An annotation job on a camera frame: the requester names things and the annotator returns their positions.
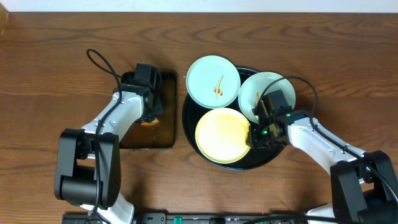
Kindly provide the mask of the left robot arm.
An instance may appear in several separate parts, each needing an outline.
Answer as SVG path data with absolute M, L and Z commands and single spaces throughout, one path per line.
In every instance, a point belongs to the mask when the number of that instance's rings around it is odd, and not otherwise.
M 158 83 L 118 83 L 105 109 L 80 129 L 65 129 L 59 139 L 54 194 L 89 211 L 89 218 L 132 223 L 134 206 L 120 193 L 119 143 L 131 125 L 150 114 Z

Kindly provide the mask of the light green plate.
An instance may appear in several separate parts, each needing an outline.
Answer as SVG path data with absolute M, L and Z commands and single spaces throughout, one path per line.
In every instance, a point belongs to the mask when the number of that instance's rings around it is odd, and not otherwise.
M 241 85 L 238 94 L 238 104 L 239 109 L 242 114 L 247 117 L 248 120 L 253 123 L 258 124 L 258 116 L 255 116 L 252 110 L 257 105 L 261 93 L 265 88 L 271 84 L 273 81 L 282 78 L 282 75 L 274 72 L 260 72 L 251 75 L 244 83 Z M 282 90 L 286 100 L 292 108 L 295 107 L 296 96 L 295 90 L 292 84 L 288 80 L 281 80 L 276 84 L 273 84 L 266 93 L 270 93 L 276 90 Z
M 207 55 L 190 66 L 186 86 L 194 102 L 216 109 L 230 105 L 237 98 L 241 79 L 237 68 L 229 60 Z

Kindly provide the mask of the green orange sponge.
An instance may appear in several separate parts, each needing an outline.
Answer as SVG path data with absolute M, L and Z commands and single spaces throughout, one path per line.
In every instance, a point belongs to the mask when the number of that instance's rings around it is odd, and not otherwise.
M 157 118 L 154 118 L 152 121 L 140 122 L 141 126 L 155 126 L 157 124 L 159 124 L 159 120 Z

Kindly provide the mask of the black rectangular water tray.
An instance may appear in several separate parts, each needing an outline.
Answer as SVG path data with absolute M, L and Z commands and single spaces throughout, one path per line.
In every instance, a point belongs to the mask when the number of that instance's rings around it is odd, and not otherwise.
M 171 148 L 175 143 L 177 114 L 177 77 L 172 71 L 160 73 L 162 84 L 159 90 L 163 115 L 156 117 L 159 124 L 141 126 L 134 122 L 120 142 L 121 149 Z

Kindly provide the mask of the yellow plate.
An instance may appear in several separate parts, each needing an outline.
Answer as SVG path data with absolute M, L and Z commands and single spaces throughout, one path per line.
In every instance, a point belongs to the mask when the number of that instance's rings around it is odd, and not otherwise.
M 213 109 L 203 115 L 195 129 L 200 152 L 210 161 L 230 164 L 242 159 L 250 150 L 246 143 L 250 124 L 240 112 L 231 108 Z

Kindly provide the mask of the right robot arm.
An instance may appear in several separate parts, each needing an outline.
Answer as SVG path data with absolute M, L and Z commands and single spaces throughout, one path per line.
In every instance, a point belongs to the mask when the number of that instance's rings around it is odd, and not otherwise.
M 253 143 L 279 150 L 290 144 L 308 154 L 331 179 L 332 203 L 286 217 L 304 223 L 397 223 L 397 177 L 389 156 L 366 152 L 325 129 L 308 111 L 256 106 Z

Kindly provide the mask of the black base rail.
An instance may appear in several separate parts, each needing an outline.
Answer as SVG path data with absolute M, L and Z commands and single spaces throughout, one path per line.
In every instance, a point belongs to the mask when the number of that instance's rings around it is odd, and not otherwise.
M 143 213 L 134 215 L 132 224 L 242 224 L 264 218 L 252 215 L 167 215 L 165 213 Z M 100 224 L 100 218 L 88 219 L 87 215 L 64 214 L 62 224 Z

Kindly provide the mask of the round black tray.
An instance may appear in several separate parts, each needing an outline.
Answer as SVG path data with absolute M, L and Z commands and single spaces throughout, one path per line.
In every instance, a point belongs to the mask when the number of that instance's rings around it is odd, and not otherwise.
M 195 152 L 204 160 L 212 163 L 215 166 L 229 170 L 255 169 L 264 166 L 271 160 L 275 159 L 286 146 L 286 144 L 276 142 L 275 144 L 268 145 L 265 148 L 250 149 L 242 159 L 230 164 L 213 162 L 206 158 L 206 156 L 199 150 L 195 139 L 195 130 L 197 124 L 201 117 L 209 111 L 210 109 L 200 106 L 191 98 L 189 94 L 187 94 L 182 109 L 182 124 L 187 140 Z

